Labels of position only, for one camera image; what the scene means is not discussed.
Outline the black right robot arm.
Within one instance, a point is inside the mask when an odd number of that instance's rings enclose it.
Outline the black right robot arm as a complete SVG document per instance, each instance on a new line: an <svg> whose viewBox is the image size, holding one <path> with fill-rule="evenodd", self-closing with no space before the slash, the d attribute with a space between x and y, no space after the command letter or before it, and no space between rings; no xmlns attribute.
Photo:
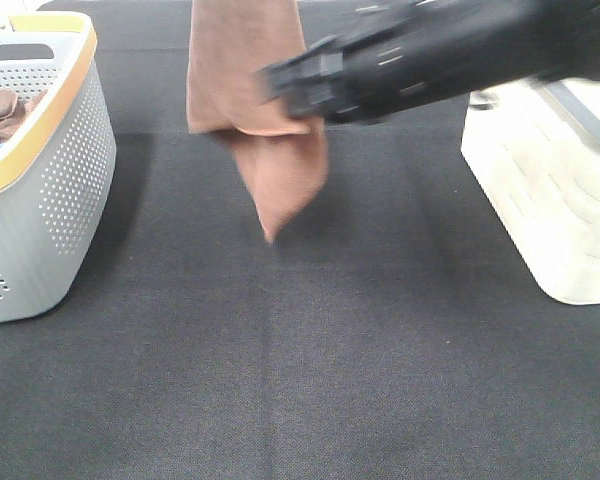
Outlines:
<svg viewBox="0 0 600 480"><path fill-rule="evenodd" d="M395 1L264 67L294 118L373 122L507 82L600 82L600 1Z"/></svg>

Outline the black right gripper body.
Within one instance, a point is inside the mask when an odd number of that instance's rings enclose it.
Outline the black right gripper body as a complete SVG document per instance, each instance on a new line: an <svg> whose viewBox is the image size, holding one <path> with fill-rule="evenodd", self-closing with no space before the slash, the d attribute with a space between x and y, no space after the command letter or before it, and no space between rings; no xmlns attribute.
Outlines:
<svg viewBox="0 0 600 480"><path fill-rule="evenodd" d="M531 74L541 12L537 1L397 1L259 77L294 119L373 122Z"/></svg>

